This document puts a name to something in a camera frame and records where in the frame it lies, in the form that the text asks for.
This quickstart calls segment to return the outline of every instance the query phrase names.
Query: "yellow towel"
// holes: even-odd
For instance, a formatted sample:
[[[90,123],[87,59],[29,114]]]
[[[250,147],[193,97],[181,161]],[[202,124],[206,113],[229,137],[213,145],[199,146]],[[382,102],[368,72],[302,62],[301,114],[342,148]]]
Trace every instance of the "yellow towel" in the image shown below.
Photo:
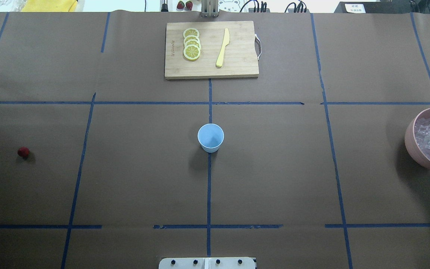
[[[76,0],[28,0],[22,12],[73,12]]]

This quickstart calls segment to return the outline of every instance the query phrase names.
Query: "cutting board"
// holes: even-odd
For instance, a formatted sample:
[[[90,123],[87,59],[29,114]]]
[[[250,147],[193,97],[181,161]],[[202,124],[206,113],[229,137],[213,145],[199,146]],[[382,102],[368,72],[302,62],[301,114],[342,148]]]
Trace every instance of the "cutting board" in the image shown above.
[[[184,30],[200,32],[202,53],[196,61],[184,57]],[[222,47],[225,28],[230,32],[230,44],[225,48],[221,68],[215,66]],[[165,39],[165,78],[248,78],[258,77],[255,51],[255,28],[249,22],[177,22],[168,23]]]

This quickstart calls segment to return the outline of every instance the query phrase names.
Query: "knife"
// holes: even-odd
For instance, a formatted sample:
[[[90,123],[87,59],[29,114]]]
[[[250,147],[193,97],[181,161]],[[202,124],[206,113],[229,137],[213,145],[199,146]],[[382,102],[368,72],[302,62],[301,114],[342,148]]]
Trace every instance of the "knife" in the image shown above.
[[[218,58],[216,60],[215,65],[220,68],[223,65],[223,57],[225,56],[225,47],[230,43],[230,32],[228,28],[225,28],[225,34],[223,35],[222,48],[220,49],[220,53],[218,54]]]

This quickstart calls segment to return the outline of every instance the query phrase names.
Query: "pink bowl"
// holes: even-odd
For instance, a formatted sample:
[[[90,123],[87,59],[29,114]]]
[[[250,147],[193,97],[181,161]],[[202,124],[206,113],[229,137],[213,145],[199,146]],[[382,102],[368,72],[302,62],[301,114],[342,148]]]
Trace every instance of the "pink bowl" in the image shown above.
[[[408,150],[409,155],[420,165],[423,167],[430,169],[430,160],[428,157],[421,151],[418,144],[416,143],[416,138],[414,136],[414,123],[419,118],[430,118],[430,108],[423,110],[419,113],[416,118],[411,121],[408,129],[406,130],[406,134],[404,135],[404,143],[406,144],[406,148]]]

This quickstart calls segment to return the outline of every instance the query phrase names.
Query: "lime slice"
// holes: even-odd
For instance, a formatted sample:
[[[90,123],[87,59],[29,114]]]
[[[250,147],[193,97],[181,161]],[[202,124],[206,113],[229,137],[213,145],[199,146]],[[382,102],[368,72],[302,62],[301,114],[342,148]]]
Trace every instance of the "lime slice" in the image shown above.
[[[187,41],[191,40],[191,39],[195,39],[196,41],[198,41],[198,43],[200,43],[200,39],[198,39],[198,37],[197,37],[197,36],[194,36],[194,35],[188,35],[188,36],[186,36],[186,37],[184,38],[184,44],[185,44]]]
[[[189,45],[184,48],[184,56],[187,60],[195,61],[200,57],[200,48],[196,45]]]
[[[196,45],[197,47],[201,48],[200,46],[200,42],[197,41],[196,39],[189,39],[185,42],[184,47],[189,46],[189,45]]]
[[[184,38],[188,37],[189,35],[200,36],[200,33],[195,28],[188,28],[184,31]]]

